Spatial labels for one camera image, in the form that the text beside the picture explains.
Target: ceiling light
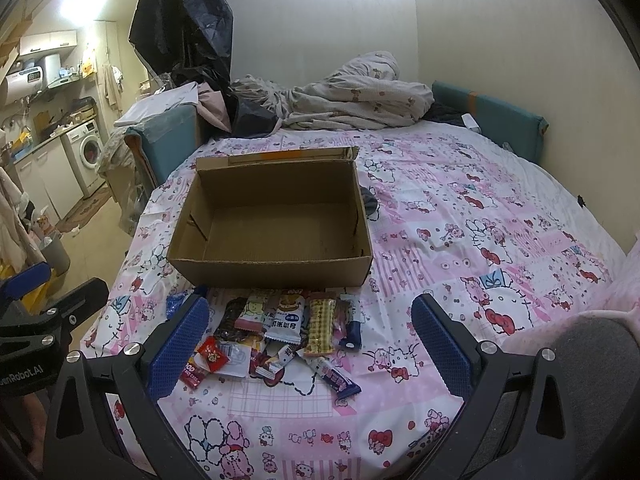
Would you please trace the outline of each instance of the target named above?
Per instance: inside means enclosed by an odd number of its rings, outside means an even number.
[[[60,14],[76,27],[92,22],[104,7],[107,0],[63,0]]]

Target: barcode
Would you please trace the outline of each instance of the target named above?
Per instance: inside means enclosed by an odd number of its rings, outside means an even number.
[[[233,345],[229,343],[219,343],[218,349],[227,357],[231,357],[231,351],[233,349]]]

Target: cardboard box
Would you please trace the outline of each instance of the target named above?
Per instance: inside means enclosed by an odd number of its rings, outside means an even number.
[[[357,148],[199,158],[167,253],[193,285],[360,286],[372,257]]]

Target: washing machine door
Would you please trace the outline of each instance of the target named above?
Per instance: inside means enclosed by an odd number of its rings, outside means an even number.
[[[86,168],[95,170],[101,151],[98,136],[87,135],[80,143],[79,158]]]

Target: floor mat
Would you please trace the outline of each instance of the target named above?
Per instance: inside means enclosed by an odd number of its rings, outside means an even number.
[[[58,231],[68,233],[76,226],[83,228],[110,198],[111,190],[108,186],[103,186],[89,198],[82,199],[58,222]]]

